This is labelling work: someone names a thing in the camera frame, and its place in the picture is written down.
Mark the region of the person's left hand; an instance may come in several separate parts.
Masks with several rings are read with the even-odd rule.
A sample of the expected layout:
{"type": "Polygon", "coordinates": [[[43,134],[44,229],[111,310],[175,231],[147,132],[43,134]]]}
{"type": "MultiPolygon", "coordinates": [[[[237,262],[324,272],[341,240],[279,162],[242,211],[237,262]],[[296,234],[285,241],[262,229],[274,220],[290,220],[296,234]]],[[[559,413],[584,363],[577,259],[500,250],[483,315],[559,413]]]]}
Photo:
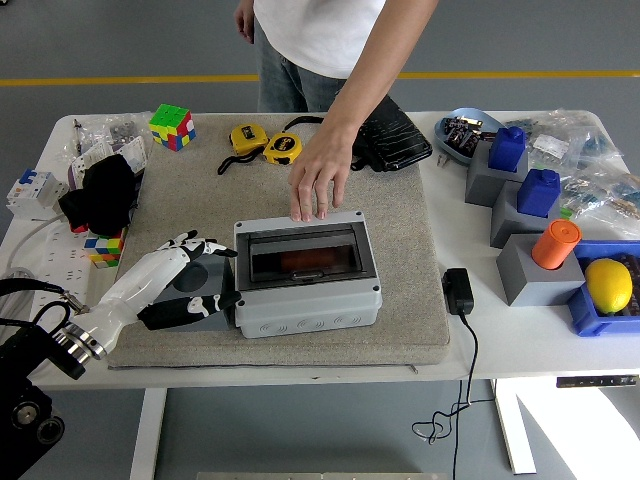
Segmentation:
{"type": "Polygon", "coordinates": [[[357,132],[355,124],[324,117],[289,174],[292,220],[324,219],[330,205],[337,208],[343,203],[357,132]]]}

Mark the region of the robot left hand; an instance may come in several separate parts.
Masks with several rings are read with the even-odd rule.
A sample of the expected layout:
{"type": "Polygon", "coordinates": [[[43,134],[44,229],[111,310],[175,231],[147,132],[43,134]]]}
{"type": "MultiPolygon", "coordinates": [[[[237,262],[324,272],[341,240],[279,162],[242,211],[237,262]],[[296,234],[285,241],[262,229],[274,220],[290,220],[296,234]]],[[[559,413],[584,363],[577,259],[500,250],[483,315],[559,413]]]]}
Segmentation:
{"type": "Polygon", "coordinates": [[[237,252],[195,230],[180,234],[145,254],[120,277],[88,312],[77,315],[59,334],[77,340],[96,358],[110,353],[122,329],[138,321],[149,330],[189,325],[241,300],[238,291],[190,296],[159,302],[157,298],[194,261],[209,256],[234,258],[237,252]]]}

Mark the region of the person's right hand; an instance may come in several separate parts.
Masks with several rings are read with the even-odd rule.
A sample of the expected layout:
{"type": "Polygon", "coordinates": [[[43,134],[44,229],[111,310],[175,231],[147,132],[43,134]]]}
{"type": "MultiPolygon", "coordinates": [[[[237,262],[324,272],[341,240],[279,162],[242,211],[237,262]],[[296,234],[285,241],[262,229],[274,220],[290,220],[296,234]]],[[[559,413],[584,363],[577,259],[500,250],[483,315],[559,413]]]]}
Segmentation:
{"type": "Polygon", "coordinates": [[[254,43],[254,20],[254,1],[240,0],[234,11],[234,21],[237,32],[249,44],[254,43]]]}

